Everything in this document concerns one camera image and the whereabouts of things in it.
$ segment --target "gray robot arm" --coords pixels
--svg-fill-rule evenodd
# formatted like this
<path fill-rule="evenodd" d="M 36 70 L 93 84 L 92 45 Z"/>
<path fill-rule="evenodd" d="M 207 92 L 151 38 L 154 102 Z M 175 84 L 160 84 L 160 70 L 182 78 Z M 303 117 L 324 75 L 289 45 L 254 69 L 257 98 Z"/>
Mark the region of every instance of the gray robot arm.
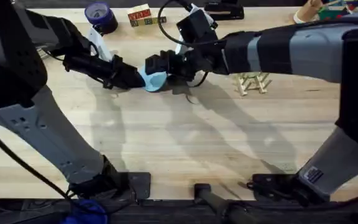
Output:
<path fill-rule="evenodd" d="M 254 175 L 248 186 L 255 196 L 290 198 L 302 205 L 323 203 L 358 175 L 358 13 L 336 21 L 235 32 L 220 40 L 200 12 L 177 26 L 185 45 L 193 49 L 181 55 L 163 51 L 151 56 L 146 60 L 147 73 L 167 71 L 191 81 L 199 70 L 222 75 L 271 72 L 341 84 L 339 118 L 332 135 L 297 174 Z"/>
<path fill-rule="evenodd" d="M 241 35 L 248 36 L 246 44 L 239 44 Z M 244 51 L 238 51 L 238 44 Z M 278 187 L 281 192 L 292 194 L 304 205 L 321 203 L 358 175 L 358 24 L 279 27 L 253 38 L 245 32 L 227 38 L 223 55 L 228 73 L 286 73 L 341 84 L 336 129 L 293 177 L 293 182 Z M 255 175 L 249 183 L 256 194 L 280 197 L 256 187 L 258 181 Z"/>
<path fill-rule="evenodd" d="M 109 77 L 114 71 L 137 74 L 129 65 L 91 56 L 90 42 L 70 21 L 0 1 L 0 125 L 57 167 L 80 197 L 129 189 L 125 178 L 81 137 L 56 104 L 35 46 L 66 55 L 66 69 L 97 74 L 107 82 L 115 82 Z"/>

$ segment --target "black clamp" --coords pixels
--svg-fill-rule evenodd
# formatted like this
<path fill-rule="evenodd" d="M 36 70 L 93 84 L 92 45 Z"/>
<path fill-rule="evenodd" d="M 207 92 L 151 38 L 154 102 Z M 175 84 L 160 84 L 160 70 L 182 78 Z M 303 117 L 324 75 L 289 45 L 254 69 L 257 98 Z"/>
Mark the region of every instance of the black clamp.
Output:
<path fill-rule="evenodd" d="M 207 2 L 204 10 L 215 21 L 235 20 L 244 18 L 244 8 L 237 0 L 221 0 L 220 2 Z"/>

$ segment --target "wire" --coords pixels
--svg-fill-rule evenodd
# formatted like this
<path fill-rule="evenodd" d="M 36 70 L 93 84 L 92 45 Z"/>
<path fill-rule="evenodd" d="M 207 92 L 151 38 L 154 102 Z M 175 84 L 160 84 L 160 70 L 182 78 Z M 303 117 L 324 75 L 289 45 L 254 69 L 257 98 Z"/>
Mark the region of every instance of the wire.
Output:
<path fill-rule="evenodd" d="M 209 72 L 205 72 L 205 73 L 204 73 L 203 78 L 201 79 L 201 81 L 200 81 L 199 83 L 197 83 L 197 85 L 193 85 L 193 86 L 190 86 L 190 87 L 191 87 L 191 88 L 199 87 L 201 84 L 203 84 L 204 81 L 206 80 L 206 77 L 208 76 L 208 73 L 209 73 Z"/>
<path fill-rule="evenodd" d="M 170 36 L 162 26 L 161 14 L 162 14 L 163 9 L 165 9 L 165 7 L 168 4 L 170 4 L 171 2 L 178 2 L 178 0 L 168 0 L 164 5 L 162 5 L 160 10 L 158 11 L 158 16 L 157 16 L 158 27 L 160 28 L 162 34 L 166 38 L 170 39 L 171 41 L 173 41 L 173 42 L 175 42 L 177 44 L 181 44 L 181 45 L 184 45 L 184 46 L 187 46 L 187 47 L 193 47 L 193 48 L 196 48 L 196 47 L 199 47 L 199 46 L 202 46 L 202 45 L 207 45 L 207 44 L 218 44 L 220 42 L 225 41 L 225 40 L 214 40 L 214 41 L 209 41 L 209 42 L 188 43 L 188 42 L 180 41 L 180 40 Z M 260 35 L 262 35 L 263 31 L 267 31 L 267 30 L 285 29 L 285 28 L 301 29 L 301 28 L 320 26 L 320 25 L 327 25 L 327 24 L 358 24 L 358 17 L 341 17 L 339 19 L 330 19 L 330 20 L 324 20 L 324 21 L 313 21 L 313 22 L 306 22 L 306 23 L 302 23 L 302 24 L 293 24 L 293 25 L 288 25 L 288 26 L 276 27 L 276 28 L 266 29 L 266 30 L 256 32 L 255 36 L 256 37 L 260 36 Z"/>
<path fill-rule="evenodd" d="M 0 139 L 0 148 L 14 161 L 16 161 L 20 166 L 22 166 L 25 170 L 29 171 L 32 175 L 34 175 L 36 178 L 47 184 L 49 187 L 54 189 L 58 194 L 60 194 L 66 201 L 70 203 L 70 205 L 78 208 L 79 210 L 86 212 L 86 213 L 92 213 L 95 215 L 110 215 L 113 213 L 116 213 L 130 205 L 133 204 L 133 202 L 127 202 L 124 205 L 121 205 L 119 208 L 111 211 L 111 212 L 97 212 L 93 210 L 89 210 L 86 207 L 77 204 L 73 199 L 71 199 L 64 191 L 62 191 L 59 187 L 57 187 L 53 182 L 48 180 L 45 176 L 40 174 L 38 171 L 36 171 L 33 167 L 28 165 L 26 162 L 24 162 L 19 156 L 17 156 L 1 139 Z"/>
<path fill-rule="evenodd" d="M 61 61 L 61 62 L 64 61 L 63 59 L 60 59 L 60 58 L 58 58 L 58 57 L 53 56 L 50 52 L 48 52 L 48 51 L 46 51 L 46 50 L 44 50 L 44 49 L 42 49 L 42 50 L 45 52 L 45 54 L 47 54 L 47 55 L 53 57 L 54 59 L 59 60 L 59 61 Z"/>

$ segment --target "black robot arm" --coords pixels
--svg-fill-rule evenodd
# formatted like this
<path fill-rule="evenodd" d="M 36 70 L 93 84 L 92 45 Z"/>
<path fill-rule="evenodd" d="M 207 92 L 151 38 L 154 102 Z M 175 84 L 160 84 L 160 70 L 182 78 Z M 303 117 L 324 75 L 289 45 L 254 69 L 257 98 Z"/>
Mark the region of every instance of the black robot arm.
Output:
<path fill-rule="evenodd" d="M 183 54 L 161 51 L 146 60 L 146 73 L 167 71 L 192 81 L 197 71 L 228 75 L 271 72 L 304 75 L 341 84 L 336 129 L 317 153 L 291 175 L 256 174 L 248 188 L 256 198 L 296 200 L 307 206 L 329 200 L 358 175 L 358 14 L 216 37 L 203 13 L 177 24 L 189 47 Z"/>
<path fill-rule="evenodd" d="M 136 67 L 124 63 L 118 55 L 110 62 L 101 60 L 98 54 L 92 55 L 91 48 L 97 52 L 97 47 L 83 37 L 71 21 L 44 16 L 19 6 L 15 6 L 15 11 L 36 48 L 54 57 L 65 56 L 63 65 L 66 71 L 87 74 L 107 89 L 114 86 L 129 89 L 145 85 Z"/>

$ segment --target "white object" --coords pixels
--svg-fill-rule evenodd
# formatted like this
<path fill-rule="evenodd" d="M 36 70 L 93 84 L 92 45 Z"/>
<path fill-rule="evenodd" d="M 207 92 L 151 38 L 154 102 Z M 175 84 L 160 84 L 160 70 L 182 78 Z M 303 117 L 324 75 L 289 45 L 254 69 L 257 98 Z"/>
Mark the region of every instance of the white object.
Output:
<path fill-rule="evenodd" d="M 104 43 L 103 37 L 96 31 L 93 27 L 89 30 L 88 40 L 95 44 L 98 52 L 99 58 L 104 61 L 111 61 L 112 56 L 109 49 L 107 48 L 106 43 Z M 91 48 L 92 53 L 96 54 L 95 49 Z"/>

